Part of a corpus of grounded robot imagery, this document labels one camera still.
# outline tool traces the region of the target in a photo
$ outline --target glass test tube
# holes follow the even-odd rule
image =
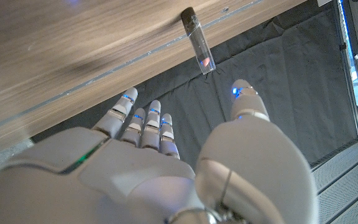
[[[201,24],[192,7],[188,7],[180,14],[186,34],[196,53],[196,59],[203,74],[215,70],[215,62],[206,43]]]

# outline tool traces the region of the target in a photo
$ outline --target robotic hand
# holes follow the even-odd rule
[[[232,93],[232,120],[211,133],[195,174],[157,100],[116,139],[130,88],[91,130],[62,131],[1,168],[0,223],[316,223],[305,158],[246,81]]]

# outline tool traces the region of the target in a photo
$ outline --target gray fabric curtain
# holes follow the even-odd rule
[[[271,121],[309,163],[357,137],[330,5],[305,2],[211,51],[217,69],[207,75],[191,58],[136,86],[135,109],[161,101],[162,114],[172,115],[180,156],[192,167],[213,128],[230,119],[231,85],[239,78],[259,92]],[[33,139],[72,126],[92,127],[118,97]]]

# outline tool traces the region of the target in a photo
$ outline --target metal pole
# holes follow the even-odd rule
[[[333,1],[334,4],[334,12],[336,14],[335,18],[336,18],[336,28],[338,31],[338,37],[339,37],[339,42],[343,43],[344,46],[346,46],[346,42],[342,36],[342,32],[340,32],[341,30],[341,13],[340,13],[340,5],[338,4],[337,1]],[[341,47],[340,49],[341,51],[341,57],[342,57],[342,64],[344,67],[344,71],[345,71],[345,79],[346,79],[346,86],[347,86],[347,93],[349,94],[349,99],[351,101],[351,106],[352,106],[352,112],[353,112],[353,119],[354,119],[354,123],[356,124],[356,130],[357,130],[357,136],[358,136],[358,115],[357,115],[357,105],[356,105],[356,98],[354,96],[354,90],[353,90],[353,83],[352,83],[352,78],[351,78],[351,73],[350,73],[350,68],[349,68],[349,56],[347,55],[346,52],[346,47]]]

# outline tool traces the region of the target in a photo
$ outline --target wood grain surface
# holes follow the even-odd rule
[[[186,7],[212,47],[303,1],[0,0],[0,149],[194,57]]]

